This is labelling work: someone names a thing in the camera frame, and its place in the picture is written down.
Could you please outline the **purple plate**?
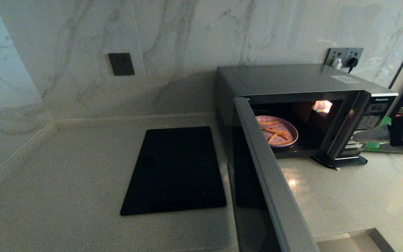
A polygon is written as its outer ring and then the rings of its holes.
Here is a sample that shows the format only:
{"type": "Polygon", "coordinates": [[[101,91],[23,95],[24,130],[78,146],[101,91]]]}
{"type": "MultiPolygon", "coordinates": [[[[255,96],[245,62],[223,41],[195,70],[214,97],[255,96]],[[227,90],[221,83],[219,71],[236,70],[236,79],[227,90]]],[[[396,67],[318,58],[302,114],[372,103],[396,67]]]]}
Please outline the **purple plate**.
{"type": "MultiPolygon", "coordinates": [[[[278,118],[278,117],[274,117],[274,116],[266,116],[266,115],[262,115],[262,116],[256,116],[255,117],[257,122],[258,121],[278,121],[279,123],[276,125],[259,125],[261,130],[262,128],[275,128],[276,130],[279,131],[286,131],[289,134],[288,138],[283,138],[281,136],[277,136],[270,145],[270,147],[272,148],[276,148],[276,149],[282,149],[282,148],[288,148],[288,147],[292,147],[296,144],[299,134],[297,129],[288,121],[278,118]],[[285,141],[285,140],[289,140],[292,143],[289,145],[274,145],[274,143],[276,142],[280,142],[280,141],[285,141]]],[[[264,134],[265,139],[267,140],[270,136],[272,136],[273,133],[270,132],[266,132],[266,131],[262,131],[264,134]]]]}

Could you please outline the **black glass microwave door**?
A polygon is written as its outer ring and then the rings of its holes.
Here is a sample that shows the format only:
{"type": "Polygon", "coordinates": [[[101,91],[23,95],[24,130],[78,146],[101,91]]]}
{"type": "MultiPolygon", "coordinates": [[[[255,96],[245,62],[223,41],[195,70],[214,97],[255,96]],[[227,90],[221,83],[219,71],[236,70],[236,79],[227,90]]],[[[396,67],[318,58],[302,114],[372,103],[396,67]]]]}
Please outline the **black glass microwave door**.
{"type": "Polygon", "coordinates": [[[239,252],[320,252],[248,101],[224,131],[239,252]]]}

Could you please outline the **black mat under microwave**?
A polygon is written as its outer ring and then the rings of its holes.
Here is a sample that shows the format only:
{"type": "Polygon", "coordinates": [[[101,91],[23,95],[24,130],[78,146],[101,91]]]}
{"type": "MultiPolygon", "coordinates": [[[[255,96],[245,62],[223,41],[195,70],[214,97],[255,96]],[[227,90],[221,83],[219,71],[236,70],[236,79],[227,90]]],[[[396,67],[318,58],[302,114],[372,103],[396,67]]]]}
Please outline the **black mat under microwave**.
{"type": "Polygon", "coordinates": [[[340,170],[343,167],[362,166],[368,163],[368,160],[362,156],[338,160],[331,159],[328,156],[313,156],[311,159],[326,168],[335,170],[340,170]]]}

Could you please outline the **silver microwave oven body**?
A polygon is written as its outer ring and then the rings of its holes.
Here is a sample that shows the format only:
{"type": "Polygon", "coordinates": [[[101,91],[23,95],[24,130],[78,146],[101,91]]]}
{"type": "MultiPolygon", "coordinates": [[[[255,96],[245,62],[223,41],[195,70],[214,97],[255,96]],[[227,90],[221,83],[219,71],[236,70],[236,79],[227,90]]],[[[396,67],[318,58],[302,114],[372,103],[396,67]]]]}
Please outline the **silver microwave oven body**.
{"type": "Polygon", "coordinates": [[[375,128],[398,93],[323,64],[218,67],[215,100],[219,131],[230,122],[232,100],[245,98],[254,116],[291,123],[299,137],[292,147],[271,148],[276,158],[361,156],[364,142],[353,134],[375,128]]]}

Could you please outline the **green cutting board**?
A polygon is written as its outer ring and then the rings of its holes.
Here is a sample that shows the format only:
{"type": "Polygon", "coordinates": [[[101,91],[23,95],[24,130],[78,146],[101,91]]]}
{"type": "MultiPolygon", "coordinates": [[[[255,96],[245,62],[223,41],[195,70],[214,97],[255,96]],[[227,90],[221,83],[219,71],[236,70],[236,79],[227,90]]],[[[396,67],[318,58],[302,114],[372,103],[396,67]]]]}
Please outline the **green cutting board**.
{"type": "MultiPolygon", "coordinates": [[[[382,121],[379,123],[378,126],[382,125],[391,125],[392,119],[388,116],[382,118],[382,121]]],[[[372,153],[382,153],[380,151],[380,145],[389,145],[390,142],[366,142],[366,146],[363,149],[365,152],[372,152],[372,153]]]]}

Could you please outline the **beige cabinet front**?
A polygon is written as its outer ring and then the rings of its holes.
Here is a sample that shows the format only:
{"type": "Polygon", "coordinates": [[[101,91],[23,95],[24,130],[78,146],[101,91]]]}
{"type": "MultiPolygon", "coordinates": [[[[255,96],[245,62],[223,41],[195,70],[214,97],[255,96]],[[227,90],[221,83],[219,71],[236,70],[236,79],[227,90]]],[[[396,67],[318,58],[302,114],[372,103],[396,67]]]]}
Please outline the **beige cabinet front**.
{"type": "Polygon", "coordinates": [[[335,233],[314,240],[320,252],[382,252],[368,231],[335,233]]]}

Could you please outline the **black induction cooktop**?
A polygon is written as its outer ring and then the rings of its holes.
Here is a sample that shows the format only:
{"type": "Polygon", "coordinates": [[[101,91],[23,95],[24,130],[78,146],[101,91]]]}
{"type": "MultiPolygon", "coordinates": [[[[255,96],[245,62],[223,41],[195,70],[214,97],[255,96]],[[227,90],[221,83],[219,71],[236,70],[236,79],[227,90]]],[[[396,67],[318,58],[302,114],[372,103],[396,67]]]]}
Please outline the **black induction cooktop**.
{"type": "Polygon", "coordinates": [[[210,127],[146,131],[121,216],[225,206],[210,127]]]}

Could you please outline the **dark grey single wall socket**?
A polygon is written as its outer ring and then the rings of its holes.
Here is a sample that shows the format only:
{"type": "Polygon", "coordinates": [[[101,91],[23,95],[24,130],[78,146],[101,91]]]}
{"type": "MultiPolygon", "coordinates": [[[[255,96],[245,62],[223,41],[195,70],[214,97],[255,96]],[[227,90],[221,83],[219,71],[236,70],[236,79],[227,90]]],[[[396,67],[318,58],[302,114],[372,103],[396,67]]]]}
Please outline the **dark grey single wall socket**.
{"type": "Polygon", "coordinates": [[[135,74],[130,53],[109,53],[108,57],[115,76],[133,76],[135,74]]]}

